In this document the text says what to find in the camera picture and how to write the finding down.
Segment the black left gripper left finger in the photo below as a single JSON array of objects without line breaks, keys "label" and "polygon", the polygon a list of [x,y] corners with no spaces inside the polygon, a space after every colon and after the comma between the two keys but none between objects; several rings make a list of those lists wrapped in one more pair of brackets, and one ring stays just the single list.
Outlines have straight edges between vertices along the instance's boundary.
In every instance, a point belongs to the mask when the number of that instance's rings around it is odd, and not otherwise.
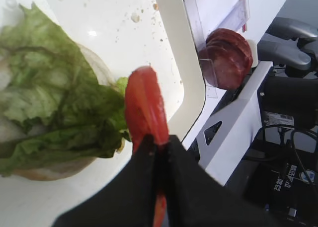
[{"label": "black left gripper left finger", "polygon": [[146,135],[127,165],[103,189],[56,218],[56,227],[151,227],[156,145]]}]

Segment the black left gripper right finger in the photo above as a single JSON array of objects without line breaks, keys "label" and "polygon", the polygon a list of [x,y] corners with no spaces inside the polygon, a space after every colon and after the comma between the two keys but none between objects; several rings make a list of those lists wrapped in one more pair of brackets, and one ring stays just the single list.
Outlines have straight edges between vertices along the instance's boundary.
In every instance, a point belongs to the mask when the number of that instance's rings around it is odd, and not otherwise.
[{"label": "black left gripper right finger", "polygon": [[170,227],[276,227],[264,210],[214,180],[177,136],[159,149],[158,188],[167,201]]}]

